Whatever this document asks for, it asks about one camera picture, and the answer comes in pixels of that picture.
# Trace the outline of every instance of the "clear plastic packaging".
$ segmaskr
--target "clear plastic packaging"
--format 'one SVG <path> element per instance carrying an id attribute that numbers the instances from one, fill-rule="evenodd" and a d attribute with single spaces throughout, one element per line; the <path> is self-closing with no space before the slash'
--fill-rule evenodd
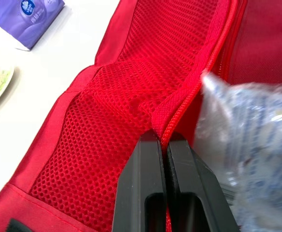
<path id="1" fill-rule="evenodd" d="M 242 232 L 282 232 L 282 85 L 229 86 L 203 78 L 194 149 L 224 192 Z"/>

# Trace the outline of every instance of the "red fabric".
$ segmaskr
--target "red fabric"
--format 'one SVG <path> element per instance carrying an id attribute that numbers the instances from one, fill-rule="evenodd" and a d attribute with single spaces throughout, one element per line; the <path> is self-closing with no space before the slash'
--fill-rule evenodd
<path id="1" fill-rule="evenodd" d="M 1 191 L 0 231 L 16 218 L 36 232 L 55 231 L 53 225 L 110 232 L 118 176 L 137 139 L 150 128 L 161 137 L 196 88 L 229 6 L 228 0 L 122 0 L 95 66 L 59 97 Z M 178 124 L 187 138 L 200 104 L 198 95 Z"/>
<path id="2" fill-rule="evenodd" d="M 282 83 L 282 1 L 247 1 L 226 79 Z"/>

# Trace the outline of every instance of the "white surface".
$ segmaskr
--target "white surface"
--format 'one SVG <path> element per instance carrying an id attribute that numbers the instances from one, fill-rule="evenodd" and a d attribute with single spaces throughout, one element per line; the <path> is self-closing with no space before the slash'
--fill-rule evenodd
<path id="1" fill-rule="evenodd" d="M 32 51 L 3 51 L 4 43 L 0 41 L 2 59 L 16 66 L 0 98 L 0 190 L 13 175 L 56 99 L 82 69 L 94 64 L 119 0 L 65 2 L 61 19 L 51 25 Z"/>
<path id="2" fill-rule="evenodd" d="M 1 68 L 1 70 L 3 70 L 3 71 L 9 72 L 9 75 L 8 75 L 8 77 L 7 77 L 7 80 L 6 80 L 6 82 L 4 83 L 2 89 L 0 90 L 0 97 L 1 97 L 1 95 L 4 93 L 4 91 L 5 91 L 6 88 L 8 87 L 8 85 L 9 85 L 9 83 L 10 83 L 12 77 L 13 77 L 13 74 L 14 74 L 14 67 L 13 67 L 13 66 L 11 67 L 11 66 L 9 66 L 9 65 L 2 65 L 2 64 L 0 64 L 0 68 Z"/>

